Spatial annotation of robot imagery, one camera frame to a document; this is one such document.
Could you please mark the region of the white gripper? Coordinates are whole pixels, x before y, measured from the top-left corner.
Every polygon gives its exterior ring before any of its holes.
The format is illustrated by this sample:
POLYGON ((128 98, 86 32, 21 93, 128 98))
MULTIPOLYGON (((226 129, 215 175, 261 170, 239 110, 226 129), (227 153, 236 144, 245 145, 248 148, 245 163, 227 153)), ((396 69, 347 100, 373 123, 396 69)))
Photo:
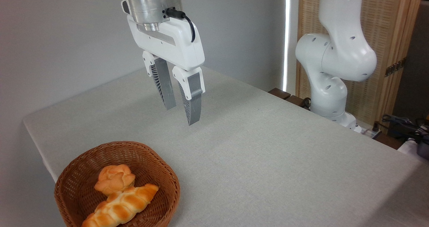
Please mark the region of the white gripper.
POLYGON ((142 57, 147 74, 155 86, 167 110, 176 106, 173 84, 167 61, 175 65, 173 77, 178 81, 188 125, 199 121, 202 110, 202 94, 205 84, 201 65, 205 62, 199 32, 194 26, 195 39, 187 20, 172 18, 158 24, 158 31, 144 30, 142 25, 127 16, 133 38, 144 50, 142 57))

